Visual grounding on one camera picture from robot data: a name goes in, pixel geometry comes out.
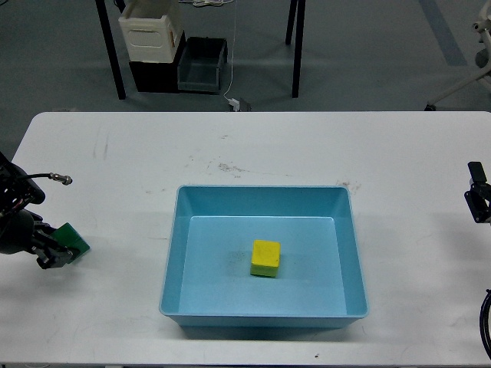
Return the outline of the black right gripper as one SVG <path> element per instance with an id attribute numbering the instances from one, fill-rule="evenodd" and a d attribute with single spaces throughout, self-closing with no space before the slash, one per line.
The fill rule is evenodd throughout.
<path id="1" fill-rule="evenodd" d="M 476 223 L 490 223 L 490 184 L 481 162 L 468 162 L 470 189 L 464 198 Z"/>

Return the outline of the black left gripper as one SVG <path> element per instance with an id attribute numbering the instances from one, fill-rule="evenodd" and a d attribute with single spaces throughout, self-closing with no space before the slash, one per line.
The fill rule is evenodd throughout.
<path id="1" fill-rule="evenodd" d="M 35 248 L 35 252 L 32 251 L 33 236 L 40 242 L 55 240 L 53 234 L 56 228 L 42 220 L 40 215 L 25 209 L 14 215 L 1 231 L 1 253 L 13 255 L 24 251 L 32 255 L 36 254 L 38 256 L 36 261 L 44 270 L 62 268 L 74 261 L 79 255 L 79 251 L 74 248 L 64 248 L 60 251 L 52 248 Z"/>

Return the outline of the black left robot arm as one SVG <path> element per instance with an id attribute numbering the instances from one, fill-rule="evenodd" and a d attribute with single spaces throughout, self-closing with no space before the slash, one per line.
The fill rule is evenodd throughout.
<path id="1" fill-rule="evenodd" d="M 68 223 L 53 228 L 43 218 L 26 209 L 39 205 L 45 193 L 34 182 L 37 178 L 51 179 L 65 186 L 70 176 L 47 172 L 27 174 L 1 156 L 1 253 L 13 255 L 27 252 L 37 257 L 43 269 L 61 268 L 90 250 L 88 243 Z"/>

